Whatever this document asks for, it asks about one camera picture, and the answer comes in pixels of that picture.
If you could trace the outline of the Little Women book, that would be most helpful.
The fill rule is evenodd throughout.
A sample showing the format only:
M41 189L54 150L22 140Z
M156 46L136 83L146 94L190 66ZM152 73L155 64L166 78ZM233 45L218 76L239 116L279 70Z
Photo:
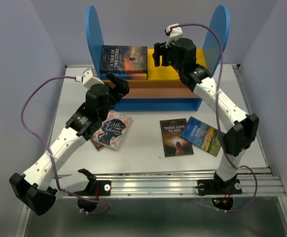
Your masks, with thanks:
M104 145L105 148L117 151L132 121L131 116L110 111L107 119L102 122L102 126L92 135L91 139Z

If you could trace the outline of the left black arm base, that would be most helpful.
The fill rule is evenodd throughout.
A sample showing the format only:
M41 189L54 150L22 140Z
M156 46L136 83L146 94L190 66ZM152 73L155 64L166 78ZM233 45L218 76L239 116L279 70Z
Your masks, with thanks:
M79 196L93 196L95 197L93 200L97 202L100 201L100 196L110 196L111 180L98 180L97 177L87 169L79 169L78 173L87 178L88 183L84 189L78 190L75 192L75 194ZM77 200L79 210L88 214L95 214L95 209L98 207L98 205L98 203L89 202L86 200Z

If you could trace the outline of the Animal Farm book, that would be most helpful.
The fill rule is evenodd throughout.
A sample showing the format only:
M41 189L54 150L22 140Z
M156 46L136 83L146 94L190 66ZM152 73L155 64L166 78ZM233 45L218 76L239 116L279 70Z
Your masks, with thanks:
M221 148L218 130L194 117L189 118L180 137L215 157Z

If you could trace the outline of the A Tale of Two Cities book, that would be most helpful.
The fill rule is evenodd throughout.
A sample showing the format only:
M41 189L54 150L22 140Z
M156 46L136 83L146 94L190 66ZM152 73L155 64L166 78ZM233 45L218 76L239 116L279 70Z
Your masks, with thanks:
M104 45L100 72L147 73L147 57L147 46Z

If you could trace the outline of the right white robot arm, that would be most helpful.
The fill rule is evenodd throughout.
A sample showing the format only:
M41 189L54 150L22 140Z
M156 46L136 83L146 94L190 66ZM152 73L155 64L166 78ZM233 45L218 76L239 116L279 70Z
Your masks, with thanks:
M170 44L155 43L152 56L156 67L171 66L180 81L215 112L226 129L220 137L224 154L213 179L214 190L225 192L230 188L230 180L235 179L242 156L256 138L258 116L240 109L218 88L212 74L196 62L196 46L192 40L180 38Z

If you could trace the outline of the Jane Eyre book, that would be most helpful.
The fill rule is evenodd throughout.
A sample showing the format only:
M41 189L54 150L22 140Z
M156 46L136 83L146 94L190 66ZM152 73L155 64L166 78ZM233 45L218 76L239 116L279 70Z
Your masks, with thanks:
M124 80L146 80L148 78L147 73L118 73L118 72L111 72L114 76L118 77L119 79Z

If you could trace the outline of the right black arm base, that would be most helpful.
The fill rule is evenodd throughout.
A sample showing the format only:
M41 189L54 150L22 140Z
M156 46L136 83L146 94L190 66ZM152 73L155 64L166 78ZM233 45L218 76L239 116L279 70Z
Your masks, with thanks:
M232 195L243 193L238 179L230 182L222 182L217 179L198 180L194 192L200 197L213 196L211 198L213 206L224 211L229 211L233 207Z

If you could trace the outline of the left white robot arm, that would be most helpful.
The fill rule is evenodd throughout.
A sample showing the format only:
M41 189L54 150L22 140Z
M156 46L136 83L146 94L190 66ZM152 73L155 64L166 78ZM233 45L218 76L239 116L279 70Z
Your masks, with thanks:
M48 145L40 135L27 127L24 109L20 114L23 127L44 145L45 152L24 172L14 173L9 183L16 197L37 216L45 214L56 200L68 195L94 205L100 204L97 199L78 195L79 192L86 195L94 192L96 176L91 172L80 169L64 178L59 178L57 172L101 128L109 111L130 92L129 83L112 73L107 75L107 79L114 87L95 77L90 70L86 70L82 76L71 76L70 79L87 88L85 101L69 118L52 145Z

